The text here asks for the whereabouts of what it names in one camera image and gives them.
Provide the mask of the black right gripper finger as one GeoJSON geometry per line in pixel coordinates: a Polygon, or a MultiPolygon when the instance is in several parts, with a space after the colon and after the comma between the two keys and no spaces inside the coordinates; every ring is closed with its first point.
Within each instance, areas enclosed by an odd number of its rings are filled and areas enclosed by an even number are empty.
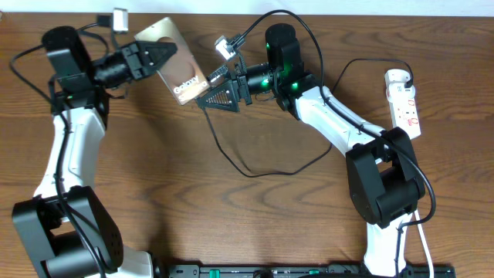
{"type": "Polygon", "coordinates": [[[211,74],[208,75],[207,79],[209,82],[216,82],[222,78],[226,78],[229,72],[229,68],[226,64],[222,64],[219,68],[215,69],[211,74]]]}
{"type": "Polygon", "coordinates": [[[212,87],[197,100],[200,108],[211,108],[239,112],[239,85],[234,80],[226,80],[212,87]]]}

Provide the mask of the rose gold Galaxy smartphone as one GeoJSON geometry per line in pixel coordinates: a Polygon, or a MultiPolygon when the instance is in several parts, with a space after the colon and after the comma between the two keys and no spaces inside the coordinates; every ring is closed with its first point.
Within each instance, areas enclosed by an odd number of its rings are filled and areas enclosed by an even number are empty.
{"type": "Polygon", "coordinates": [[[180,105],[185,105],[210,87],[188,44],[170,17],[148,26],[134,38],[146,42],[172,42],[177,46],[177,52],[158,73],[180,105]]]}

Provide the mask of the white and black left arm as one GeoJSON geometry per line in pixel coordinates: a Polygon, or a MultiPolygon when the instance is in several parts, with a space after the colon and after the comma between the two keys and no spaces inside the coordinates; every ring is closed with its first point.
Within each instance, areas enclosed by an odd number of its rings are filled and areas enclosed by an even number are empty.
{"type": "Polygon", "coordinates": [[[40,185],[14,205],[12,221],[40,277],[165,277],[155,256],[124,245],[94,180],[111,90],[154,75],[178,48],[135,41],[94,60],[82,41],[87,34],[59,26],[42,37],[55,71],[44,93],[55,136],[40,185]]]}

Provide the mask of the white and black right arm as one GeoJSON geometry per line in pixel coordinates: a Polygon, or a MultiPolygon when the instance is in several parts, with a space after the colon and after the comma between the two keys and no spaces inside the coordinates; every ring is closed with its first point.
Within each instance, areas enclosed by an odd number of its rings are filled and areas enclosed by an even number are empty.
{"type": "Polygon", "coordinates": [[[364,267],[374,276],[405,274],[404,241],[425,184],[411,139],[399,127],[387,131],[359,117],[304,69],[296,30],[289,24],[265,33],[267,63],[232,71],[221,67],[222,83],[199,97],[202,110],[239,111],[239,102],[271,91],[280,108],[319,131],[345,157],[350,199],[367,223],[364,267]]]}

